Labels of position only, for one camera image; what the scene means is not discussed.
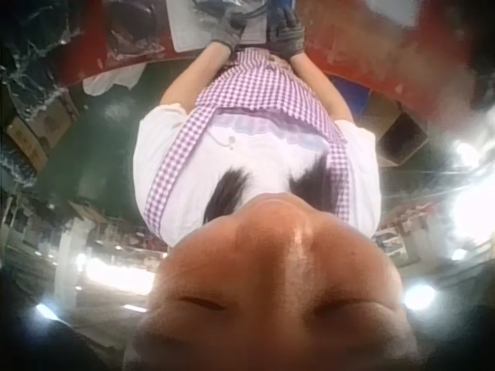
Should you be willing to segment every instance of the white cutting board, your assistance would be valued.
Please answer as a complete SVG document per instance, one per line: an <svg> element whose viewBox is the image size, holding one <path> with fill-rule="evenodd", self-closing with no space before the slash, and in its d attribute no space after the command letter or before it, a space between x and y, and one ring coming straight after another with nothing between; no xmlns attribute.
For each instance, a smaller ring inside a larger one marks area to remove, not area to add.
<svg viewBox="0 0 495 371"><path fill-rule="evenodd" d="M202 49L211 41L210 33L202 28L190 0L166 0L173 49L178 53ZM266 15L251 20L242 37L243 44L266 43Z"/></svg>

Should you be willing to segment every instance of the gray glove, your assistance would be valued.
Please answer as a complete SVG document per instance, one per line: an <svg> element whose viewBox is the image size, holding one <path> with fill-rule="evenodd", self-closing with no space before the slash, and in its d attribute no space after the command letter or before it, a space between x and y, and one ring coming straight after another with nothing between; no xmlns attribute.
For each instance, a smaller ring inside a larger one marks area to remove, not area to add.
<svg viewBox="0 0 495 371"><path fill-rule="evenodd" d="M285 60L304 53L304 25L292 9L277 9L278 21L270 25L270 50Z"/></svg>
<svg viewBox="0 0 495 371"><path fill-rule="evenodd" d="M222 19L218 19L211 29L211 41L217 41L230 48L235 53L241 43L241 37L246 28L246 23L235 20L232 13L227 13Z"/></svg>

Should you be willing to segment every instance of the black hair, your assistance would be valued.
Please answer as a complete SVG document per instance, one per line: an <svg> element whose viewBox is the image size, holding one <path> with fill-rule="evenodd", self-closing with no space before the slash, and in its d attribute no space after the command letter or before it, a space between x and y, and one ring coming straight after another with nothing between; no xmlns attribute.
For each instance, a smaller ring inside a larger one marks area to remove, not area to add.
<svg viewBox="0 0 495 371"><path fill-rule="evenodd" d="M204 211L203 224L233 213L246 189L248 174L232 168L222 176Z"/></svg>
<svg viewBox="0 0 495 371"><path fill-rule="evenodd" d="M203 223L206 224L220 216L230 215L238 207L249 174L244 170L229 169L220 179L207 208ZM326 155L318 157L313 165L300 177L290 177L288 187L292 194L306 201L317 210L334 213L335 202L332 197L329 173L326 170Z"/></svg>

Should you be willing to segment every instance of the apron strap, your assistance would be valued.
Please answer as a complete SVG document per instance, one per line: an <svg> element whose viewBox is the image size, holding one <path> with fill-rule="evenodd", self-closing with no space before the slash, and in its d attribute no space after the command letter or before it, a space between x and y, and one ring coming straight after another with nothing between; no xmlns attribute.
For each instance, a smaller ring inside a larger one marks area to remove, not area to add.
<svg viewBox="0 0 495 371"><path fill-rule="evenodd" d="M162 217L173 186L216 110L213 107L197 107L180 129L160 165L149 191L144 213L148 228L158 237L161 237Z"/></svg>

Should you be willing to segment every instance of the hand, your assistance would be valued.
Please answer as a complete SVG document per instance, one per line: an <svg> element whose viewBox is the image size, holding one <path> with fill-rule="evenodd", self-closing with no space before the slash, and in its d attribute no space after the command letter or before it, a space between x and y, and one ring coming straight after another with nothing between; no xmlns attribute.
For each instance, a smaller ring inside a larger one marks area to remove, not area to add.
<svg viewBox="0 0 495 371"><path fill-rule="evenodd" d="M278 22L270 25L270 49L285 60L304 53L304 25L292 9L278 9Z"/></svg>
<svg viewBox="0 0 495 371"><path fill-rule="evenodd" d="M245 28L245 22L235 19L233 13L226 13L213 24L211 41L222 43L230 48L230 53L235 53Z"/></svg>

